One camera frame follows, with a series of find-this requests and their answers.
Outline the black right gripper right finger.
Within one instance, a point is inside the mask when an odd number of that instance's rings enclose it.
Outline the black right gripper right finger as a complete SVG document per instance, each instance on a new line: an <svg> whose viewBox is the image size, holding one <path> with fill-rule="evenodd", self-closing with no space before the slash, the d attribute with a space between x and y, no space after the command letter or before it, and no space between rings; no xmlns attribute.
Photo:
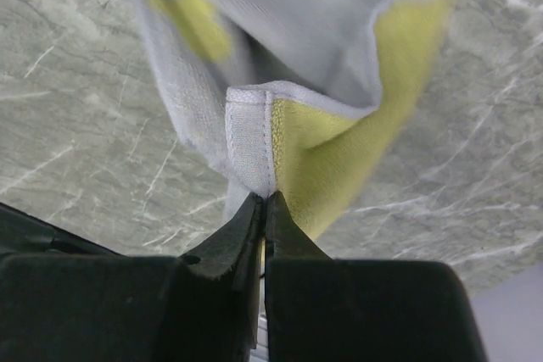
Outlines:
<svg viewBox="0 0 543 362"><path fill-rule="evenodd" d="M265 306L272 361L484 361L467 298L446 264L333 259L266 203Z"/></svg>

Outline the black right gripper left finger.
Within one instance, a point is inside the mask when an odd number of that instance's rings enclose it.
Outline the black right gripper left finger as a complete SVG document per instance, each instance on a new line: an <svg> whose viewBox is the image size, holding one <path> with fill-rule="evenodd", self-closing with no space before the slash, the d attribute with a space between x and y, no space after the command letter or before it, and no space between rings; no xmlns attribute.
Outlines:
<svg viewBox="0 0 543 362"><path fill-rule="evenodd" d="M248 360L262 210L249 195L180 256L126 256L3 205L2 360Z"/></svg>

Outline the grey yellow frog towel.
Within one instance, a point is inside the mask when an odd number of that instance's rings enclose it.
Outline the grey yellow frog towel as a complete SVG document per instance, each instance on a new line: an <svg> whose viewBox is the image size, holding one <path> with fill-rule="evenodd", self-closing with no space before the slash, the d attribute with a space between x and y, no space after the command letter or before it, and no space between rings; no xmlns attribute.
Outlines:
<svg viewBox="0 0 543 362"><path fill-rule="evenodd" d="M133 0L180 141L227 178L223 217L280 192L321 235L411 114L454 0Z"/></svg>

